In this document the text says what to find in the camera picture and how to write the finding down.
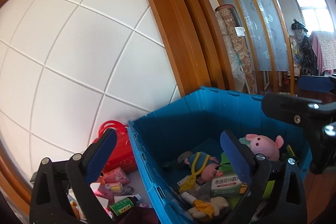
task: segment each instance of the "storage bin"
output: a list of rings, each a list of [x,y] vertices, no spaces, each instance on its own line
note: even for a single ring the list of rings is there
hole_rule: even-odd
[[[188,208],[179,198],[177,182],[190,174],[188,169],[165,171],[166,161],[176,160],[185,151],[204,151],[220,159],[221,133],[229,129],[237,138],[246,134],[266,135],[290,144],[300,159],[301,178],[309,169],[311,153],[302,129],[268,118],[261,110],[260,95],[230,90],[201,89],[129,122],[128,133],[134,156],[157,215],[164,224],[193,223],[185,216]]]

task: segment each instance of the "white patterned cloth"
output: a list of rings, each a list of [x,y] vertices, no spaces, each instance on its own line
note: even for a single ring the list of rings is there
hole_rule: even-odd
[[[336,69],[336,32],[315,31],[321,47],[324,69]]]

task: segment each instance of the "wooden floor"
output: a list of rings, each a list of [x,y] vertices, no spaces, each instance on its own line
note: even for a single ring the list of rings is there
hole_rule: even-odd
[[[283,84],[282,87],[279,87],[280,92],[289,92],[289,89],[289,84]],[[294,93],[298,97],[321,100],[325,104],[336,101],[336,95],[332,93],[300,90],[297,84],[294,86]],[[313,175],[309,172],[303,184],[307,201],[308,223],[312,223],[325,209],[336,191],[336,174]]]

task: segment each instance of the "bottle label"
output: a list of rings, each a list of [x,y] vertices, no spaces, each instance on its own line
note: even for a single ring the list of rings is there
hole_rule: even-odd
[[[129,198],[124,198],[123,200],[110,206],[111,210],[115,213],[116,216],[122,215],[133,207],[134,204]]]

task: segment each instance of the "metal screw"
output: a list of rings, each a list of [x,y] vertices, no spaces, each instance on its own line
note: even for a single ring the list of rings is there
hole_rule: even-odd
[[[74,154],[74,155],[72,156],[72,159],[73,159],[73,160],[80,160],[81,158],[82,158],[82,155],[79,154],[79,153]]]
[[[256,154],[255,157],[257,160],[264,160],[266,158],[263,154]]]
[[[318,104],[315,104],[315,103],[309,103],[308,107],[310,107],[312,109],[318,109],[320,106]]]
[[[291,164],[291,165],[294,165],[295,164],[295,160],[293,158],[289,158],[288,159],[288,163]]]
[[[300,117],[299,115],[295,115],[295,116],[294,116],[294,122],[295,122],[296,124],[299,124],[299,123],[301,122],[301,117]]]
[[[48,159],[48,158],[44,158],[44,159],[41,161],[42,164],[47,164],[48,162],[49,162],[49,159]]]
[[[335,137],[336,136],[336,132],[334,130],[334,127],[330,124],[324,127],[324,132],[330,137]]]

